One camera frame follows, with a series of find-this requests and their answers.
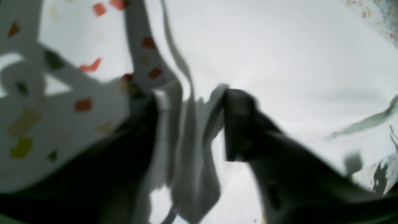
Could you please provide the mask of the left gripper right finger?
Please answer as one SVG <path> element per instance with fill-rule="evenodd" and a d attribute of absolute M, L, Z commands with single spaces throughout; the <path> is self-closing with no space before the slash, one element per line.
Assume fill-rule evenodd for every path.
<path fill-rule="evenodd" d="M 283 133 L 247 92 L 224 93 L 228 161 L 249 164 L 269 224 L 396 224 L 397 194 L 354 185 Z"/>

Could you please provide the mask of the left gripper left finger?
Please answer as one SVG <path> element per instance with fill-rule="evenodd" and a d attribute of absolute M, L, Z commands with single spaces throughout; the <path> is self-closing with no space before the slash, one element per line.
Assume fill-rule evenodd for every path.
<path fill-rule="evenodd" d="M 152 159 L 157 123 L 151 95 L 110 136 L 49 177 L 1 194 L 1 215 L 25 224 L 128 224 Z"/>

